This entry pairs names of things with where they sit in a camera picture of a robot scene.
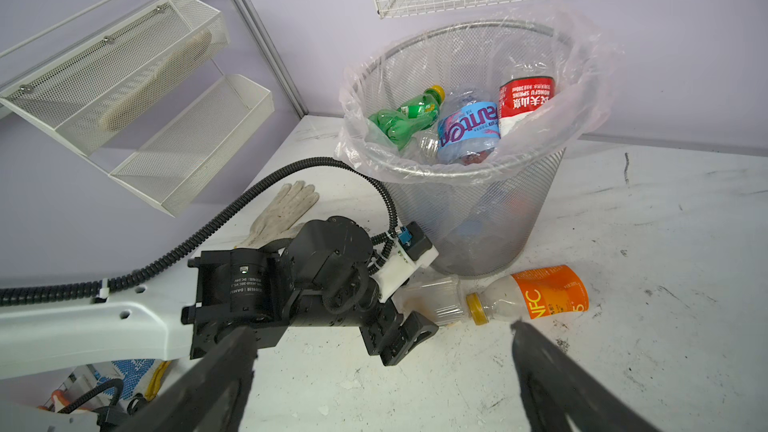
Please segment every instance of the white work glove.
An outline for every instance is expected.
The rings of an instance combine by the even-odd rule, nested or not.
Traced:
[[[293,238],[301,230],[302,224],[296,223],[306,211],[315,205],[320,195],[315,187],[304,186],[304,181],[285,184],[250,226],[250,235],[236,248],[261,248],[278,238]]]

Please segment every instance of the plastic bag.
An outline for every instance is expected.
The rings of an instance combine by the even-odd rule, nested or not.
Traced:
[[[460,186],[513,177],[608,118],[618,49],[602,37],[582,15],[537,4],[430,30],[391,46],[357,70],[347,70],[340,92],[344,123],[335,156],[384,182]],[[554,98],[518,122],[479,164],[424,163],[419,160],[424,155],[413,151],[411,143],[411,150],[401,155],[368,119],[432,84],[446,92],[467,82],[498,90],[526,76],[553,77]]]

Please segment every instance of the metal rim of trash can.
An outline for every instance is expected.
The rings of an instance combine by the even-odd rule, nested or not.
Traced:
[[[454,24],[454,25],[444,26],[438,29],[430,30],[429,32],[425,32],[424,34],[420,34],[402,43],[399,43],[397,46],[385,52],[374,63],[372,63],[368,67],[368,69],[366,69],[366,71],[362,74],[362,77],[355,82],[355,84],[352,86],[352,89],[355,92],[357,92],[358,85],[362,84],[364,80],[366,80],[371,74],[373,74],[376,71],[376,69],[379,68],[379,63],[385,60],[391,59],[394,55],[401,53],[404,50],[407,50],[410,46],[414,46],[415,44],[421,43],[424,40],[428,40],[443,34],[449,34],[456,30],[475,29],[475,28],[482,28],[482,27],[500,27],[500,26],[508,27],[510,29],[529,30],[536,34],[542,34],[548,37],[554,37],[558,42],[562,43],[563,45],[571,48],[573,47],[571,37],[568,37],[564,34],[557,34],[557,36],[555,36],[554,29],[551,28],[550,26],[546,26],[543,24],[536,24],[535,22],[530,22],[527,20],[476,20],[473,22],[464,22],[461,24]],[[391,93],[389,91],[389,83],[385,82],[384,87],[387,90],[387,94],[391,96]],[[386,168],[390,171],[406,173],[409,176],[420,176],[420,177],[429,177],[429,178],[473,177],[473,176],[481,175],[483,173],[488,173],[493,169],[496,169],[500,173],[503,173],[503,169],[504,169],[503,164],[494,164],[493,166],[489,164],[485,164],[485,166],[484,164],[477,164],[480,167],[479,168],[473,167],[475,170],[458,170],[456,172],[432,172],[432,171],[426,171],[426,170],[401,167],[401,166],[392,164],[391,162],[389,162],[388,160],[385,160],[384,158],[375,158],[370,155],[366,155],[366,157],[369,158],[371,161],[376,162],[378,166]],[[545,157],[548,157],[548,156],[542,155],[542,156],[537,156],[533,158],[514,158],[512,160],[509,160],[507,163],[510,165],[510,168],[522,169],[522,168],[525,168],[526,166],[530,166],[534,162],[541,160]]]

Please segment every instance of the yellow bottle cap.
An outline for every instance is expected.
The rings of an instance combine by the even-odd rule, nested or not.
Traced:
[[[438,85],[434,85],[429,88],[437,92],[437,94],[440,96],[440,103],[443,103],[446,100],[446,92],[443,90],[442,87]]]
[[[480,297],[478,297],[477,294],[467,295],[467,305],[469,306],[469,314],[472,316],[472,320],[475,321],[475,325],[485,325],[488,323],[488,316],[485,315],[485,311],[482,310]]]

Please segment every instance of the blue label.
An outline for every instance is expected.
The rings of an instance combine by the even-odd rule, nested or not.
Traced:
[[[475,102],[441,120],[437,126],[440,147],[466,139],[498,139],[498,114],[494,102]]]

